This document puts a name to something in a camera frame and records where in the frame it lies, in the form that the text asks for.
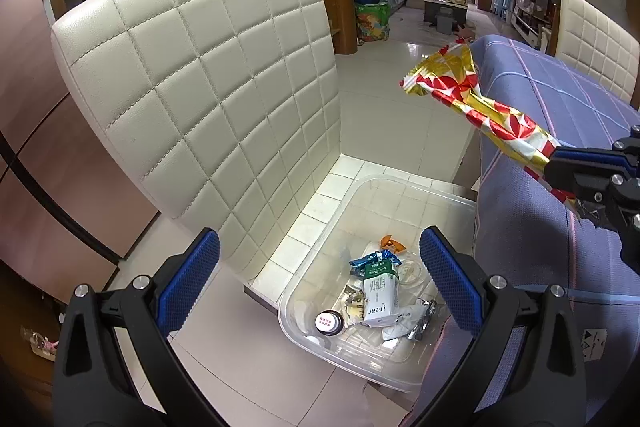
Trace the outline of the silver foil wrapper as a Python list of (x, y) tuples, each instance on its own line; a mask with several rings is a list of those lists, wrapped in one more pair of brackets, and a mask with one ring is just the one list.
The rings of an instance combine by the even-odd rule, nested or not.
[(413, 326), (407, 336), (407, 339), (409, 341), (411, 341), (412, 343), (420, 343), (420, 341), (424, 337), (428, 325), (430, 325), (431, 323), (431, 319), (436, 311), (436, 308), (437, 301), (435, 299), (428, 300), (423, 303), (423, 313), (420, 317), (420, 320), (416, 322), (416, 325)]

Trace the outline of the cream quilted chair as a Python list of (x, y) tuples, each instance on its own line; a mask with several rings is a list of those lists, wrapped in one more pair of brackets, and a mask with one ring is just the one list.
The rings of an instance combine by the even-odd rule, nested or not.
[(639, 74), (639, 43), (586, 0), (561, 0), (554, 57), (631, 103)]
[(162, 215), (211, 228), (273, 307), (352, 184), (448, 192), (471, 128), (400, 80), (423, 46), (337, 55), (323, 0), (87, 0), (53, 26), (70, 95)]

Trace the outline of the dark brown medicine bottle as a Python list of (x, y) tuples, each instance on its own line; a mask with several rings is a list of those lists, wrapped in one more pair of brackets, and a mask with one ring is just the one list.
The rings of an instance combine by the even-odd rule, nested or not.
[(341, 334), (345, 327), (343, 315), (335, 310), (323, 310), (314, 318), (314, 327), (317, 332), (325, 336)]

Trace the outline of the blue foil wrapper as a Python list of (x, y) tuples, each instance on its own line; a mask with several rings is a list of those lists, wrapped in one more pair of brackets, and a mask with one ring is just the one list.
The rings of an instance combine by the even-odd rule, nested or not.
[(375, 265), (375, 263), (387, 261), (391, 267), (398, 267), (401, 265), (400, 259), (388, 249), (381, 249), (380, 251), (373, 251), (373, 253), (366, 254), (359, 259), (352, 259), (349, 261), (350, 273), (362, 277), (366, 273), (367, 267)]

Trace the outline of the pink refrigerator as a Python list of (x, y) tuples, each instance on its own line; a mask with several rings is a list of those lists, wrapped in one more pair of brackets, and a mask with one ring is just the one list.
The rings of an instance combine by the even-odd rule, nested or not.
[[(156, 211), (68, 94), (42, 0), (1, 0), (1, 133), (78, 225), (118, 257), (128, 254)], [(104, 287), (116, 269), (56, 221), (8, 169), (1, 171), (1, 258), (61, 301), (79, 283)]]

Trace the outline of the blue plaid tablecloth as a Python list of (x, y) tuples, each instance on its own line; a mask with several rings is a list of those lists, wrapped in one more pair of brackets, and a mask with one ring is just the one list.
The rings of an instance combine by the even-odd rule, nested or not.
[[(560, 146), (609, 150), (618, 139), (639, 140), (638, 113), (582, 72), (503, 37), (468, 45), (482, 95), (526, 114)], [(464, 255), (518, 289), (562, 286), (580, 341), (584, 329), (608, 330), (602, 359), (584, 361), (582, 426), (639, 421), (639, 274), (620, 259), (621, 249), (620, 232), (572, 213), (480, 132), (473, 250)], [(450, 314), (407, 425), (415, 426), (416, 414), (431, 403), (470, 342)]]

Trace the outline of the clear plastic trash bin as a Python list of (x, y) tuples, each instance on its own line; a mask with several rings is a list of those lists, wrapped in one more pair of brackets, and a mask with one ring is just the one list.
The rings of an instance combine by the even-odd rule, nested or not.
[(471, 199), (440, 182), (356, 182), (284, 291), (285, 336), (367, 381), (417, 391), (448, 317), (420, 236), (434, 225), (469, 254), (474, 213)]

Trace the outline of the white green paper bag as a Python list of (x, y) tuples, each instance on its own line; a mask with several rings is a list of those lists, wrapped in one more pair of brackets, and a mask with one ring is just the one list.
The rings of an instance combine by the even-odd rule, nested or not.
[(394, 324), (399, 317), (398, 275), (387, 261), (367, 267), (362, 279), (366, 297), (362, 323), (370, 327)]

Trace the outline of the cream quilted chair left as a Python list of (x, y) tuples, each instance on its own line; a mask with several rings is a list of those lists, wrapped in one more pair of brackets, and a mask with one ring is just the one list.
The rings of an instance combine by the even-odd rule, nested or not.
[(423, 46), (337, 55), (323, 0), (87, 0), (53, 26), (70, 95), (162, 215), (211, 228), (273, 307), (352, 184), (448, 192), (471, 128), (400, 80)]

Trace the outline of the clear round plastic lid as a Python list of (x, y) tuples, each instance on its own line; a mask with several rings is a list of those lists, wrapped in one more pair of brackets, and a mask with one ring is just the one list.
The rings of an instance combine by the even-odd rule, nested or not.
[(411, 253), (400, 257), (397, 273), (399, 282), (407, 288), (422, 286), (427, 280), (427, 271), (422, 260)]

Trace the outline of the white tissue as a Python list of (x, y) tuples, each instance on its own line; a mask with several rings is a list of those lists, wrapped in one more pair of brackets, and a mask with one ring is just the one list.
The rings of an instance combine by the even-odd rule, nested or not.
[(401, 308), (397, 321), (382, 329), (382, 339), (388, 341), (407, 336), (420, 323), (426, 311), (427, 305), (425, 303), (415, 303)]

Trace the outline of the red gold snack wrapper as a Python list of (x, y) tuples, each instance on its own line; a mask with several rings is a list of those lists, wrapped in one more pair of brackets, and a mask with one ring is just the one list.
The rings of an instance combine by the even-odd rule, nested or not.
[(408, 94), (429, 95), (464, 116), (503, 155), (519, 162), (567, 209), (578, 213), (576, 197), (551, 187), (544, 179), (544, 167), (560, 142), (518, 109), (482, 95), (472, 52), (465, 40), (459, 38), (425, 57), (399, 81), (399, 86)]

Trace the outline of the dark coffee table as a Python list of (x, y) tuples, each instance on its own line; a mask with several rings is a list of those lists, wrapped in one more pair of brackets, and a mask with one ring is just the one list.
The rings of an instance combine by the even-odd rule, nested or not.
[(468, 2), (466, 0), (424, 0), (424, 22), (434, 24), (439, 15), (450, 16), (457, 24), (464, 25), (468, 15)]

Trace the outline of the orange peel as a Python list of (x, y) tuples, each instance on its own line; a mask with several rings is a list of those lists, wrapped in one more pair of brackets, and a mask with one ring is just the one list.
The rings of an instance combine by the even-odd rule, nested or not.
[(404, 244), (393, 239), (393, 236), (390, 234), (382, 237), (380, 240), (380, 248), (382, 251), (390, 251), (394, 255), (399, 255), (407, 250), (407, 247)]

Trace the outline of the cream quilted chair far middle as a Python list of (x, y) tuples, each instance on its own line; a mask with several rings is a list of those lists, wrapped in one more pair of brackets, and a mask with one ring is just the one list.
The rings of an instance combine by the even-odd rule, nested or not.
[(586, 0), (561, 0), (554, 57), (631, 103), (639, 74), (639, 43)]

